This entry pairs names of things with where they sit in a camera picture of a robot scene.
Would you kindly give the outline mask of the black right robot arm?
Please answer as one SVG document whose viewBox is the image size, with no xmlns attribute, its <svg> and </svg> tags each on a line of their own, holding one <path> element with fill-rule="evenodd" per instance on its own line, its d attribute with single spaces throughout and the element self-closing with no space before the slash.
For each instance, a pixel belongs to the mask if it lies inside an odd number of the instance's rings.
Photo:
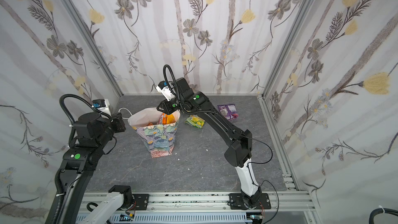
<svg viewBox="0 0 398 224">
<path fill-rule="evenodd" d="M 205 120 L 224 140 L 228 149 L 224 157 L 232 165 L 240 181 L 242 205 L 254 208 L 260 201 L 261 187 L 252 169 L 252 133 L 243 131 L 224 117 L 202 92 L 194 92 L 185 78 L 176 79 L 169 65 L 163 66 L 164 81 L 157 90 L 166 99 L 157 110 L 170 115 L 177 110 L 187 115 L 197 115 Z"/>
</svg>

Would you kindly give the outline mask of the Fox's candy bag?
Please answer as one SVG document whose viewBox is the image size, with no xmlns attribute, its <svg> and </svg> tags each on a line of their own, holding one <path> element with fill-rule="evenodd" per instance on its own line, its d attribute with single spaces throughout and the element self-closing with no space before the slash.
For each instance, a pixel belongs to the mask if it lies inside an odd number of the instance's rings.
<svg viewBox="0 0 398 224">
<path fill-rule="evenodd" d="M 166 125 L 168 115 L 163 113 L 158 121 L 158 124 Z"/>
</svg>

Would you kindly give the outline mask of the white floral paper bag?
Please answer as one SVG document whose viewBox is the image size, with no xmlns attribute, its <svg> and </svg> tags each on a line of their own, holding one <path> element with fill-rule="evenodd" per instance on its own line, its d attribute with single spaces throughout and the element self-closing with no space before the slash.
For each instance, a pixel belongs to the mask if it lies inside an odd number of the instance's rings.
<svg viewBox="0 0 398 224">
<path fill-rule="evenodd" d="M 172 113 L 176 122 L 166 125 L 158 124 L 163 113 L 155 107 L 146 108 L 134 114 L 123 107 L 119 109 L 119 113 L 122 114 L 122 118 L 128 122 L 137 135 L 141 137 L 152 158 L 170 156 L 173 153 L 180 118 L 179 110 Z"/>
</svg>

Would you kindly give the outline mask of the yellow mango snack bag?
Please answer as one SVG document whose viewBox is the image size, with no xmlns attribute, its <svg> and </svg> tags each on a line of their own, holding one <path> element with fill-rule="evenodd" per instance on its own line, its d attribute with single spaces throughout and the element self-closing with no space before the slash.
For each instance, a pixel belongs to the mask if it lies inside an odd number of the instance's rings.
<svg viewBox="0 0 398 224">
<path fill-rule="evenodd" d="M 176 120 L 175 120 L 174 115 L 170 114 L 167 116 L 166 124 L 171 124 L 171 123 L 175 123 L 175 122 L 176 122 Z"/>
</svg>

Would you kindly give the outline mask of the green Fox's spring tea bag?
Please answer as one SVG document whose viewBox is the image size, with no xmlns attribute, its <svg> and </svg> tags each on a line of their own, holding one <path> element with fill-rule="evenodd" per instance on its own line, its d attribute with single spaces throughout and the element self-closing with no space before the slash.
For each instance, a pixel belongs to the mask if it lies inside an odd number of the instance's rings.
<svg viewBox="0 0 398 224">
<path fill-rule="evenodd" d="M 191 115 L 185 120 L 185 123 L 192 127 L 201 129 L 205 124 L 205 120 L 197 115 Z"/>
</svg>

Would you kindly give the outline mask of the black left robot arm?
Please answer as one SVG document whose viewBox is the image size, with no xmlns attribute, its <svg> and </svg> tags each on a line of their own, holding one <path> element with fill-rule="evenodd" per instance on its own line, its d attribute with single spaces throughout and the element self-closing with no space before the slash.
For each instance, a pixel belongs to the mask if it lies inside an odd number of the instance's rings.
<svg viewBox="0 0 398 224">
<path fill-rule="evenodd" d="M 74 119 L 64 101 L 74 98 L 88 105 L 91 112 Z M 73 224 L 76 221 L 87 185 L 92 178 L 104 147 L 116 133 L 126 130 L 121 113 L 112 115 L 95 108 L 75 94 L 60 97 L 59 104 L 71 124 L 69 149 L 55 174 L 56 195 L 48 213 L 48 224 Z"/>
</svg>

